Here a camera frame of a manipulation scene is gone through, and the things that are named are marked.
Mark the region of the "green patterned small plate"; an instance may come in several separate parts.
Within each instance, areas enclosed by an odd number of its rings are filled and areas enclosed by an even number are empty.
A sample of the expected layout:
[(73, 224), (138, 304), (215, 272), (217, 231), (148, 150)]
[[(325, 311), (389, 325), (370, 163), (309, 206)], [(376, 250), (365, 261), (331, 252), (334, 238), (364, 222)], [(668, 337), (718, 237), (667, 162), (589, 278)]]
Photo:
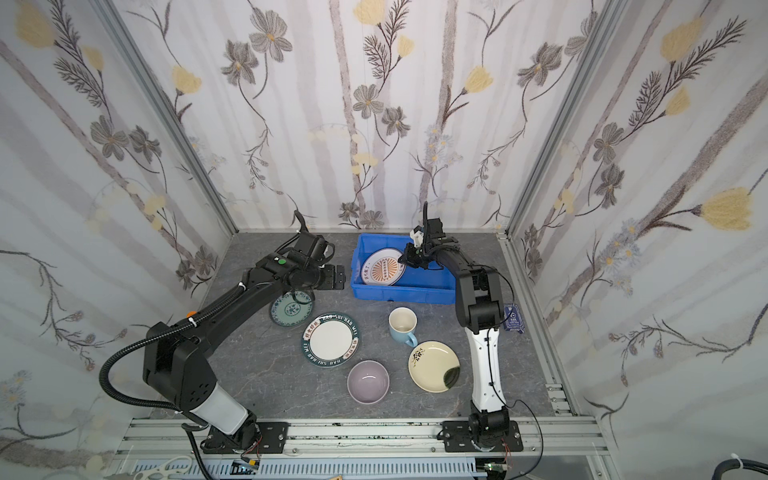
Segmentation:
[(307, 292), (288, 292), (272, 303), (270, 318), (278, 326), (294, 327), (309, 318), (313, 307), (314, 300)]

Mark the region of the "orange sunburst plate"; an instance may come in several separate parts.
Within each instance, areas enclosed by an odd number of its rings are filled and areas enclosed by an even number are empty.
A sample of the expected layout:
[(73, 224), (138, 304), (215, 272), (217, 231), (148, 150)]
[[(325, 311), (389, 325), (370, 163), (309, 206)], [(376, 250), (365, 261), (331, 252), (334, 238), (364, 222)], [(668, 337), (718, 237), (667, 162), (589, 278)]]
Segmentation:
[(384, 248), (370, 255), (362, 264), (360, 277), (365, 285), (392, 286), (405, 273), (406, 266), (399, 262), (402, 252)]

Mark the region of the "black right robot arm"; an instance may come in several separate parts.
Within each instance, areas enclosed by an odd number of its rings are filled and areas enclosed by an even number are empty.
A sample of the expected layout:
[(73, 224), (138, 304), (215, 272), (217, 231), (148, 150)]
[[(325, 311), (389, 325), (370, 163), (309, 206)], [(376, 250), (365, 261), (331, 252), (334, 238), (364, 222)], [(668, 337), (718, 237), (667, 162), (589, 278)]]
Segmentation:
[(448, 270), (455, 279), (455, 312), (470, 344), (473, 390), (468, 418), (472, 442), (489, 448), (510, 432), (509, 405), (502, 393), (499, 336), (504, 323), (502, 275), (478, 263), (443, 231), (438, 218), (424, 217), (410, 233), (399, 262), (426, 270), (431, 264)]

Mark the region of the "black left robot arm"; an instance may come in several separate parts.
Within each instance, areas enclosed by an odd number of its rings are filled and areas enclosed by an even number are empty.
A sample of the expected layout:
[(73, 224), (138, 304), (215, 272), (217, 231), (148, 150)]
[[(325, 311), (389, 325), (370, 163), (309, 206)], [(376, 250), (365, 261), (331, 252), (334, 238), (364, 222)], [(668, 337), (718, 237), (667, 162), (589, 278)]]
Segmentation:
[(286, 293), (342, 290), (343, 267), (331, 263), (335, 245), (299, 232), (258, 260), (221, 297), (173, 327), (155, 325), (145, 348), (143, 379), (170, 408), (232, 439), (257, 437), (255, 415), (218, 381), (209, 357), (262, 308)]

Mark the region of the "white plate green lettered rim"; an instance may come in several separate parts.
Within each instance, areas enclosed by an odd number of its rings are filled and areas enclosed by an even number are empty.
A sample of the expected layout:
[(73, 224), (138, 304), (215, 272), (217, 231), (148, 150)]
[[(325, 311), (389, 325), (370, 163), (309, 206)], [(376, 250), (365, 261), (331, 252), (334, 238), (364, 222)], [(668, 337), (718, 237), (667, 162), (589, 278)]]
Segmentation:
[(350, 360), (361, 346), (360, 329), (349, 315), (328, 312), (312, 320), (301, 337), (301, 352), (313, 365), (334, 368)]

